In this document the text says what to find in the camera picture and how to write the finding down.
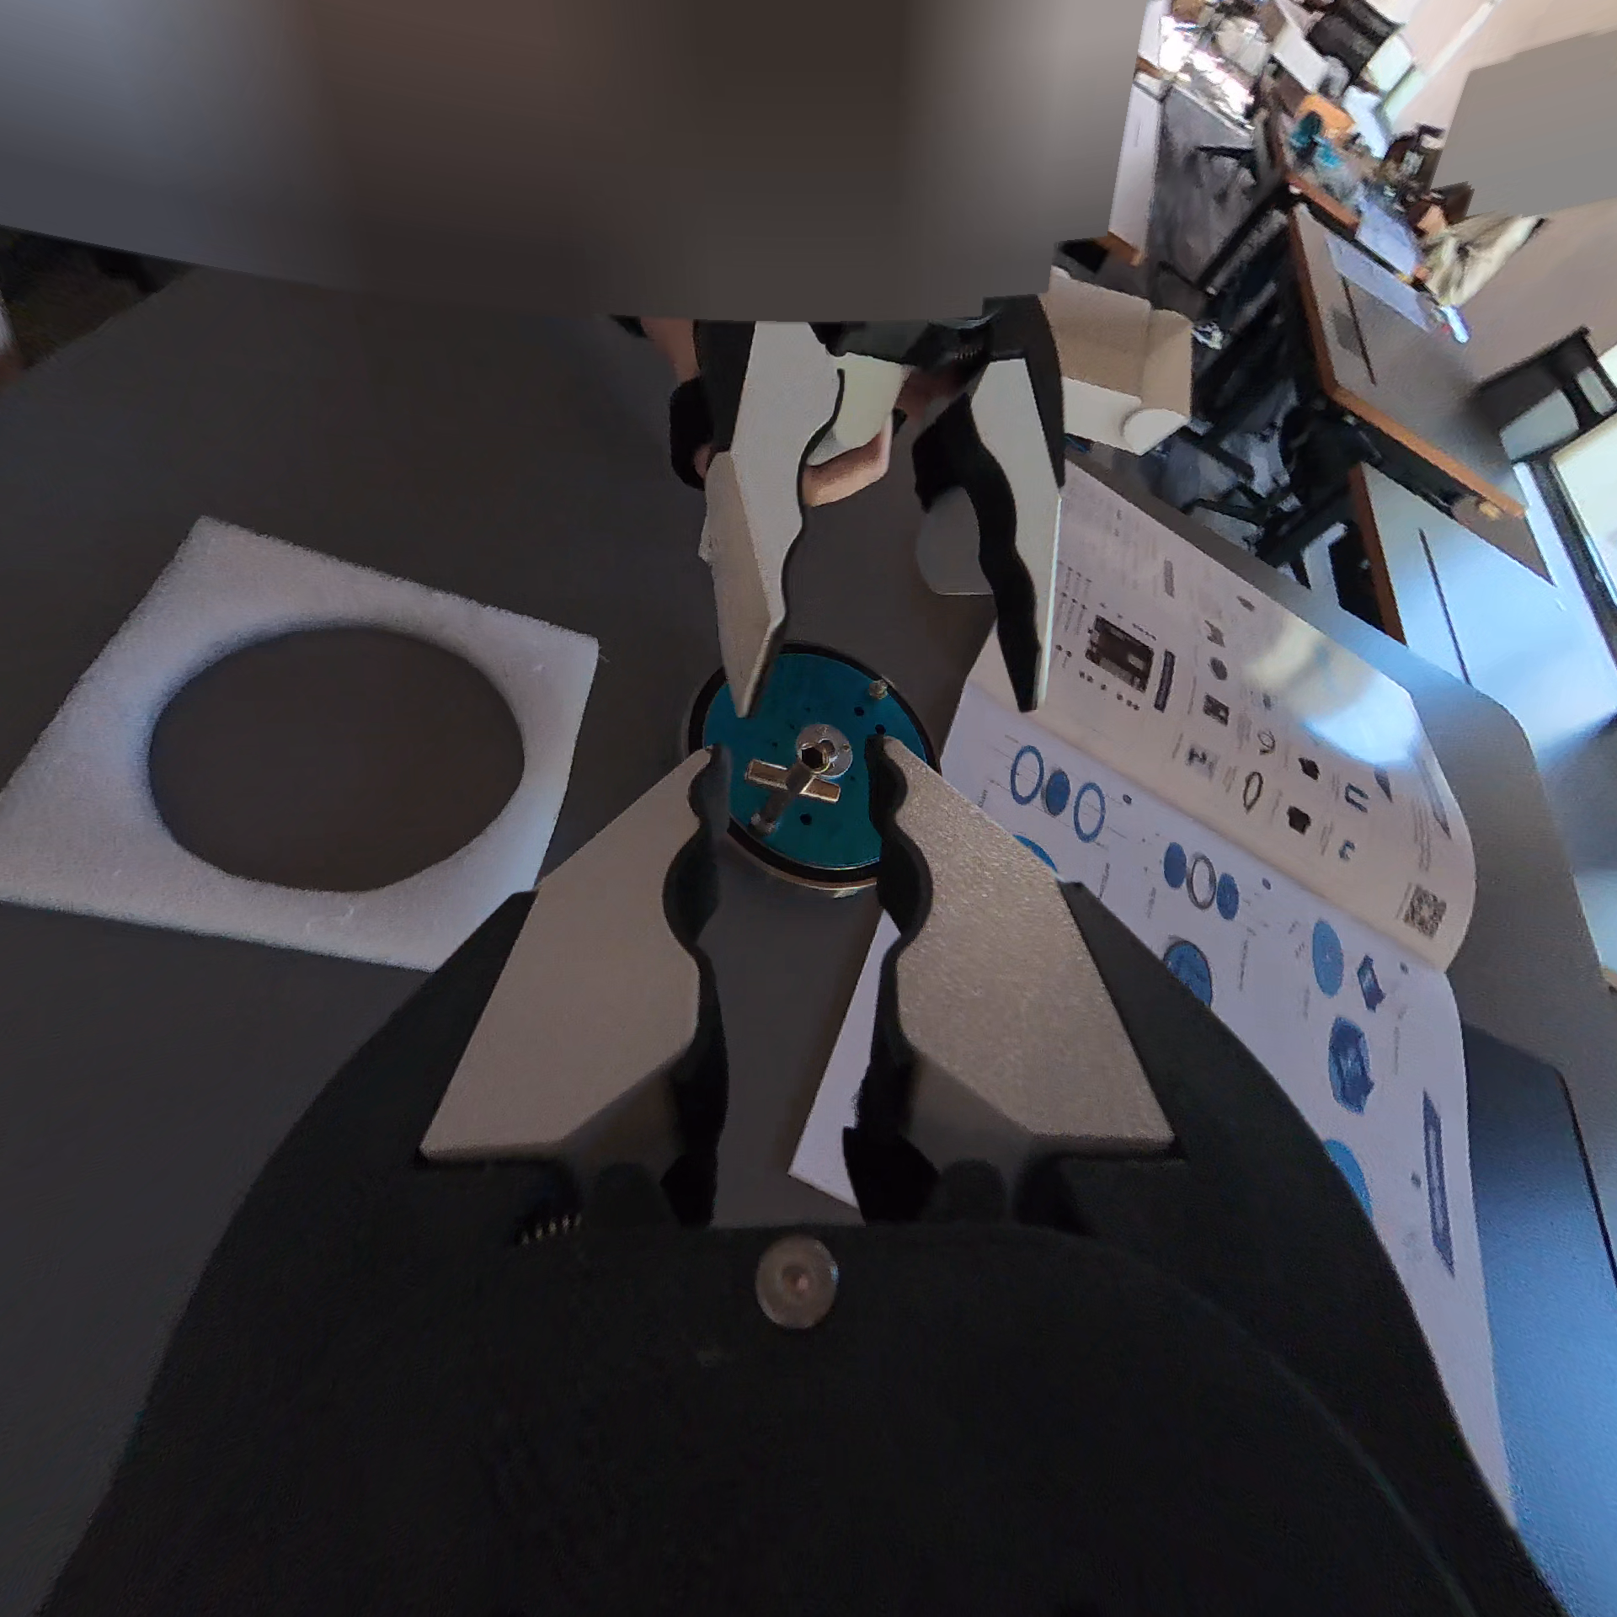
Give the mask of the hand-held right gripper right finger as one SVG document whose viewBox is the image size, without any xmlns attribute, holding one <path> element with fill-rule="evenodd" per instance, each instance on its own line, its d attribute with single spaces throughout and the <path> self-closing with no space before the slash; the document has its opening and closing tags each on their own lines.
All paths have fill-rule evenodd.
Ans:
<svg viewBox="0 0 1617 1617">
<path fill-rule="evenodd" d="M 866 769 L 896 941 L 841 1132 L 860 1217 L 922 1217 L 961 1165 L 1016 1199 L 1046 1163 L 1167 1159 L 1172 1125 L 1058 875 L 899 739 L 870 739 Z"/>
</svg>

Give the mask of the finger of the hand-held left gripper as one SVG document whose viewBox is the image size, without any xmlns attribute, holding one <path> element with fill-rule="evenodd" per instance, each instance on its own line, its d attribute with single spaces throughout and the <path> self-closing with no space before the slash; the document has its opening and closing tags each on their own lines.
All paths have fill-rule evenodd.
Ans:
<svg viewBox="0 0 1617 1617">
<path fill-rule="evenodd" d="M 1034 355 L 996 341 L 961 395 L 958 469 L 977 530 L 980 568 L 996 601 L 1007 684 L 1020 711 L 1047 686 L 1062 469 L 1046 431 Z"/>
<path fill-rule="evenodd" d="M 728 448 L 706 469 L 702 553 L 713 572 L 732 706 L 750 718 L 779 656 L 787 560 L 807 524 L 804 469 L 840 414 L 840 362 L 804 322 L 759 322 Z"/>
</svg>

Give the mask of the open cardboard box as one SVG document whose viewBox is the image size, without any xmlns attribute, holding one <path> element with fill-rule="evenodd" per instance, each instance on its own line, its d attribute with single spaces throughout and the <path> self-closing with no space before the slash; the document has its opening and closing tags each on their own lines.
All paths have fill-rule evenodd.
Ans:
<svg viewBox="0 0 1617 1617">
<path fill-rule="evenodd" d="M 1071 437 L 1146 457 L 1190 420 L 1189 316 L 1058 266 L 1040 301 L 1058 351 L 1062 425 Z"/>
</svg>

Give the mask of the wooden-edged office table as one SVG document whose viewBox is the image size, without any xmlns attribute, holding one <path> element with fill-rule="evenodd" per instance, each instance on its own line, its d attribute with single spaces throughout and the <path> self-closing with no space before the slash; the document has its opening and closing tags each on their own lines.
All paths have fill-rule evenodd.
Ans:
<svg viewBox="0 0 1617 1617">
<path fill-rule="evenodd" d="M 1376 261 L 1309 211 L 1287 223 L 1287 264 L 1307 425 L 1291 476 L 1298 510 L 1266 528 L 1259 557 L 1291 567 L 1331 524 L 1355 528 L 1394 634 L 1394 568 L 1412 554 L 1405 567 L 1416 572 L 1438 538 L 1465 535 L 1475 553 L 1507 557 L 1519 576 L 1549 579 L 1464 343 L 1409 316 L 1409 285 L 1401 308 L 1365 285 Z"/>
</svg>

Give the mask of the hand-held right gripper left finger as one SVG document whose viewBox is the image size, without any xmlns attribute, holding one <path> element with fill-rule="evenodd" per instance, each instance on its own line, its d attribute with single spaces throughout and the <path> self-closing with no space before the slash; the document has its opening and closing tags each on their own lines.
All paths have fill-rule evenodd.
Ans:
<svg viewBox="0 0 1617 1617">
<path fill-rule="evenodd" d="M 702 934 L 719 910 L 728 752 L 693 752 L 544 875 L 446 1097 L 434 1163 L 635 1163 L 713 1217 L 728 1056 Z"/>
</svg>

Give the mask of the black office chair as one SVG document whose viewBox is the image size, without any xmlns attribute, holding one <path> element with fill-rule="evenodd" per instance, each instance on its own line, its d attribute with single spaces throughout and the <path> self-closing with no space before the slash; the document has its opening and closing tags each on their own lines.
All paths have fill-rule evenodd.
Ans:
<svg viewBox="0 0 1617 1617">
<path fill-rule="evenodd" d="M 1255 288 L 1262 288 L 1274 268 L 1266 268 L 1270 259 L 1270 241 L 1285 231 L 1285 220 L 1298 202 L 1298 194 L 1287 178 L 1285 161 L 1277 158 L 1266 139 L 1249 149 L 1200 149 L 1201 156 L 1234 158 L 1237 169 L 1252 178 L 1245 208 L 1219 237 L 1214 252 L 1193 272 L 1190 288 L 1196 294 L 1196 310 L 1190 327 L 1196 341 L 1204 347 L 1223 347 L 1223 327 L 1245 301 L 1255 300 Z"/>
</svg>

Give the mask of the open instruction booklet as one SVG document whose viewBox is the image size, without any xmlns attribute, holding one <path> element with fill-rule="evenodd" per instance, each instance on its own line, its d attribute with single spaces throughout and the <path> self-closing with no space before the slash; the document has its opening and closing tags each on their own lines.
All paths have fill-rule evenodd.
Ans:
<svg viewBox="0 0 1617 1617">
<path fill-rule="evenodd" d="M 987 637 L 940 773 L 1277 1075 L 1390 1251 L 1516 1520 L 1446 978 L 1478 862 L 1414 697 L 1071 465 L 1046 700 L 1016 706 Z"/>
</svg>

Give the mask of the white foam packing frame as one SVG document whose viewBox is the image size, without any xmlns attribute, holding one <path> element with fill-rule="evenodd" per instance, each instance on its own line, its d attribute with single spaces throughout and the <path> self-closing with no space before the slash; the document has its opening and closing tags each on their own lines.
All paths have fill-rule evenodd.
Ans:
<svg viewBox="0 0 1617 1617">
<path fill-rule="evenodd" d="M 236 877 L 185 849 L 151 796 L 158 718 L 211 662 L 295 630 L 387 630 L 475 668 L 523 741 L 493 824 L 368 894 Z M 6 781 L 4 899 L 434 971 L 537 883 L 596 659 L 594 634 L 202 516 Z"/>
</svg>

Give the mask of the adjoining black desk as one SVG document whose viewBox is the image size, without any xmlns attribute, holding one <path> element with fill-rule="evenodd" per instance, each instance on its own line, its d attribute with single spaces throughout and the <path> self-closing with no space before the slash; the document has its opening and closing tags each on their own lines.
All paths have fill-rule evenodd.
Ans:
<svg viewBox="0 0 1617 1617">
<path fill-rule="evenodd" d="M 1615 1260 L 1615 997 L 1530 741 L 1505 706 L 1383 631 L 1365 630 L 1362 653 L 1414 697 L 1475 839 L 1478 905 L 1450 968 L 1464 1022 L 1566 1078 Z M 1523 1540 L 1570 1614 L 1615 1614 L 1615 1554 L 1542 1558 Z"/>
</svg>

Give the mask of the small silver standoff screw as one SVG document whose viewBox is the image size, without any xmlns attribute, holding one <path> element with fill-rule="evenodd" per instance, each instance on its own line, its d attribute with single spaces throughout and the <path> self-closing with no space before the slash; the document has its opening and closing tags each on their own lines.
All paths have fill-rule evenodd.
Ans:
<svg viewBox="0 0 1617 1617">
<path fill-rule="evenodd" d="M 830 729 L 809 732 L 797 739 L 789 763 L 750 759 L 743 769 L 749 785 L 765 788 L 765 799 L 750 814 L 757 836 L 774 836 L 789 806 L 833 806 L 841 796 L 841 777 L 853 763 L 853 748 Z"/>
</svg>

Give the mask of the blue round metal turntable disc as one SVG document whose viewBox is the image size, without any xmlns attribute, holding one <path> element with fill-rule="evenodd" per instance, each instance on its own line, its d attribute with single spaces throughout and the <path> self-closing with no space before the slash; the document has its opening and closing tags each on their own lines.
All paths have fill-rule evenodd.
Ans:
<svg viewBox="0 0 1617 1617">
<path fill-rule="evenodd" d="M 789 763 L 797 739 L 819 729 L 830 729 L 853 748 L 840 803 L 794 803 L 774 836 L 757 836 L 750 814 L 763 806 L 765 788 L 743 781 L 746 763 L 750 759 Z M 933 733 L 891 678 L 855 656 L 807 641 L 779 651 L 750 718 L 734 711 L 726 674 L 715 668 L 686 721 L 687 750 L 719 744 L 728 752 L 734 847 L 774 877 L 830 897 L 864 890 L 877 880 L 880 832 L 870 814 L 870 739 L 896 739 L 930 767 L 940 761 Z"/>
</svg>

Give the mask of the person's left hand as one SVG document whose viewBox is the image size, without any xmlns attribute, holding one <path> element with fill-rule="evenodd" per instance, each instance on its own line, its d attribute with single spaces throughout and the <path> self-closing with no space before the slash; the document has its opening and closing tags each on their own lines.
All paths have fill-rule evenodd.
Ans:
<svg viewBox="0 0 1617 1617">
<path fill-rule="evenodd" d="M 924 414 L 937 395 L 940 374 L 910 374 L 899 387 L 896 404 L 882 428 L 864 446 L 830 457 L 827 461 L 809 465 L 801 477 L 804 509 L 819 509 L 841 502 L 860 488 L 886 477 L 895 458 L 895 440 L 899 425 Z"/>
</svg>

